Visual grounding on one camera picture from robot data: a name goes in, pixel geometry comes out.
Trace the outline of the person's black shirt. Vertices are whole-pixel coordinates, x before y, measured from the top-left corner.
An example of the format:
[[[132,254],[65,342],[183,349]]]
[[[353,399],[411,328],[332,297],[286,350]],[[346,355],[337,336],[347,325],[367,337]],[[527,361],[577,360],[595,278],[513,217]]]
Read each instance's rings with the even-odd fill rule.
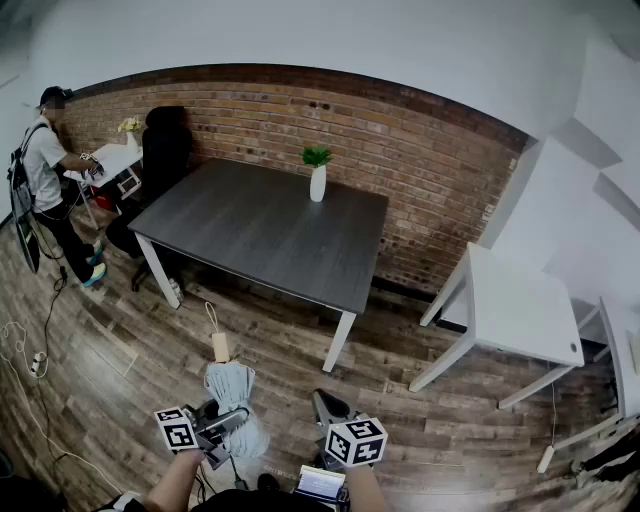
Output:
[[[282,491],[224,490],[190,512],[335,512],[309,497]]]

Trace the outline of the small screen device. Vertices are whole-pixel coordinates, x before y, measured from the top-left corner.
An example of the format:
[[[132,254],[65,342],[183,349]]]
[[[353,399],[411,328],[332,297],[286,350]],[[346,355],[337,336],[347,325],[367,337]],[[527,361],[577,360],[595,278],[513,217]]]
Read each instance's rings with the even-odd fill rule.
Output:
[[[345,475],[308,465],[300,468],[295,492],[324,501],[337,501],[345,484]]]

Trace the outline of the light blue umbrella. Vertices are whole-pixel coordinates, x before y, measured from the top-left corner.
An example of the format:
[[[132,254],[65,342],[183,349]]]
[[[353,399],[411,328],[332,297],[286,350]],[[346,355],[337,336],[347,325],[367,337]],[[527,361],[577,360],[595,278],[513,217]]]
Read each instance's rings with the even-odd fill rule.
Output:
[[[250,406],[255,371],[230,355],[226,333],[220,328],[214,306],[205,303],[205,310],[213,324],[211,343],[215,359],[207,365],[204,386],[219,405],[219,413],[245,409],[246,420],[234,427],[224,442],[233,457],[257,459],[268,449],[270,437]]]

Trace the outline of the white vase with green plant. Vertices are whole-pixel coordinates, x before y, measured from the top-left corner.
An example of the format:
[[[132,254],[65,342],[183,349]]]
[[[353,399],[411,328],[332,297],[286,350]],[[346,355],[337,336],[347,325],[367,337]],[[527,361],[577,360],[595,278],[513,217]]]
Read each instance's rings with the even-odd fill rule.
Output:
[[[305,147],[301,154],[303,163],[312,168],[310,180],[310,199],[319,203],[323,200],[326,182],[327,165],[332,159],[332,153],[327,148]]]

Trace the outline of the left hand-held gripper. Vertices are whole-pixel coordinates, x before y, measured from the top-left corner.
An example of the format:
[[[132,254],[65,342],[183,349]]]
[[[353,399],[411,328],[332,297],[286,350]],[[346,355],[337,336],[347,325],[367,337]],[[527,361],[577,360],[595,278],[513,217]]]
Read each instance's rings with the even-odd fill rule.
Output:
[[[170,407],[154,412],[166,447],[177,454],[192,449],[201,450],[212,469],[231,458],[223,447],[223,433],[233,431],[249,417],[249,411],[239,407],[218,416],[219,405],[211,399],[198,408],[190,405]]]

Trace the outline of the white side table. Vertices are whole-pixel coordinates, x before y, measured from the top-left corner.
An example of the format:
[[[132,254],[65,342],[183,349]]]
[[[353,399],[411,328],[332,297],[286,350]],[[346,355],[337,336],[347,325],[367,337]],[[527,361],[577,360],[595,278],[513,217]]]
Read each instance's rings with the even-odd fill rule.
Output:
[[[581,340],[566,286],[541,271],[526,270],[469,243],[461,260],[420,319],[428,326],[465,297],[466,332],[409,384],[418,392],[472,347],[554,363],[556,367],[518,392],[500,400],[506,409],[584,365]]]

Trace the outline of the dark wooden table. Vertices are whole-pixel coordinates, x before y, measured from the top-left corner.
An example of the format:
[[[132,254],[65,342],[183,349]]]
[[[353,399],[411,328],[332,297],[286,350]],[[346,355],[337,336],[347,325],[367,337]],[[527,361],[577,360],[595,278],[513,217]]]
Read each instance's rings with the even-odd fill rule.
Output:
[[[314,202],[305,176],[213,158],[129,228],[174,309],[181,301],[158,246],[340,312],[323,365],[330,372],[365,311],[387,207],[384,195],[336,183]]]

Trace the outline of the person's right forearm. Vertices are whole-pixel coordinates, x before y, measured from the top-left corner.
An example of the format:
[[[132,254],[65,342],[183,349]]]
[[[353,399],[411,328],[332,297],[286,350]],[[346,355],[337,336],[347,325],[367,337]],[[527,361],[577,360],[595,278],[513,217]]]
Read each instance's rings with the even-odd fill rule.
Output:
[[[388,504],[369,465],[345,468],[351,512],[389,512]]]

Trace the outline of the small white desk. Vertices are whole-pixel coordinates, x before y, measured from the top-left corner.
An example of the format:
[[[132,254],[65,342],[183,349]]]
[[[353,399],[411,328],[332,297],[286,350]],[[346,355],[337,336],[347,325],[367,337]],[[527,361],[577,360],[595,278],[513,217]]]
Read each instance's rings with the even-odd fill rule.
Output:
[[[117,188],[117,176],[128,167],[131,167],[134,171],[134,166],[142,163],[143,150],[139,148],[138,152],[132,152],[127,145],[110,143],[96,150],[93,155],[104,167],[104,175],[100,179],[96,181],[90,179],[84,180],[80,174],[72,171],[65,171],[63,176],[75,180],[78,183],[80,195],[93,227],[99,230],[99,225],[90,206],[89,193],[102,191],[105,187],[115,186],[119,192],[119,198],[124,200]]]

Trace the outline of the white vase with yellow flowers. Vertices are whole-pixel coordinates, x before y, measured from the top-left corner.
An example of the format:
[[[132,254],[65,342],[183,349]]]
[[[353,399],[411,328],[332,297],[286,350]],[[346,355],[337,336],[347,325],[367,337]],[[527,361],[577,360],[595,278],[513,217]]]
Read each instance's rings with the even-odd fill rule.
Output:
[[[125,118],[117,131],[126,135],[126,145],[132,152],[139,151],[136,134],[142,129],[142,123],[137,116]]]

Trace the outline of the black bag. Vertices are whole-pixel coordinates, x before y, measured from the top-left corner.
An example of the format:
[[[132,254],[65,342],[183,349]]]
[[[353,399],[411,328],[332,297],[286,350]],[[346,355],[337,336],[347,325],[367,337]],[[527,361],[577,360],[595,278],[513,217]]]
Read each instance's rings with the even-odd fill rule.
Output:
[[[593,482],[620,482],[640,470],[640,441],[619,441],[600,454],[572,466],[576,486]]]

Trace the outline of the white table with slim legs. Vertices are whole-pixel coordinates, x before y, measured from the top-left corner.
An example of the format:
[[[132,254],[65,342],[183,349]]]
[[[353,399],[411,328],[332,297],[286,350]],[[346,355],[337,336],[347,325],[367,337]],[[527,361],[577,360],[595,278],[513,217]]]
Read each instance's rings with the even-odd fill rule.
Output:
[[[601,432],[611,433],[640,420],[640,313],[601,297],[594,311],[578,324],[581,330],[593,318],[600,317],[612,357],[617,411],[609,418],[570,438],[556,441],[552,447],[562,450]]]

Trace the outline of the person's left forearm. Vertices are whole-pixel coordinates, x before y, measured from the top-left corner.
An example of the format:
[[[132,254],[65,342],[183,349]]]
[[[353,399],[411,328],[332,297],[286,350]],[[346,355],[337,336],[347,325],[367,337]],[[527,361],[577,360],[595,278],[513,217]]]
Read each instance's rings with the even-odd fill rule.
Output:
[[[145,509],[148,512],[188,512],[196,473],[204,458],[200,449],[179,451],[160,481],[144,497]]]

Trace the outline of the black office chair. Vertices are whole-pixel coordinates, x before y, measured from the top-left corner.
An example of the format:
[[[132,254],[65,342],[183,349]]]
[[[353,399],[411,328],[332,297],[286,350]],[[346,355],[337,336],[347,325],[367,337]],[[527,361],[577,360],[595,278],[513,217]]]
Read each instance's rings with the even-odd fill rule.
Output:
[[[145,123],[141,187],[116,203],[121,212],[106,228],[109,242],[133,259],[141,258],[142,250],[128,224],[187,174],[192,148],[185,107],[156,107]]]

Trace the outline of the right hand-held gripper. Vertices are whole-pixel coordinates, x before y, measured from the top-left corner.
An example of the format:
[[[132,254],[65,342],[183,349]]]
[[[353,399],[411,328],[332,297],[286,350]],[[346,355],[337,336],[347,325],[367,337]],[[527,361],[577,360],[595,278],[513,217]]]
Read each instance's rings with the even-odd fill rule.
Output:
[[[377,418],[355,419],[360,411],[323,389],[312,393],[316,421],[328,426],[320,443],[319,460],[324,469],[342,470],[382,460],[388,433]]]

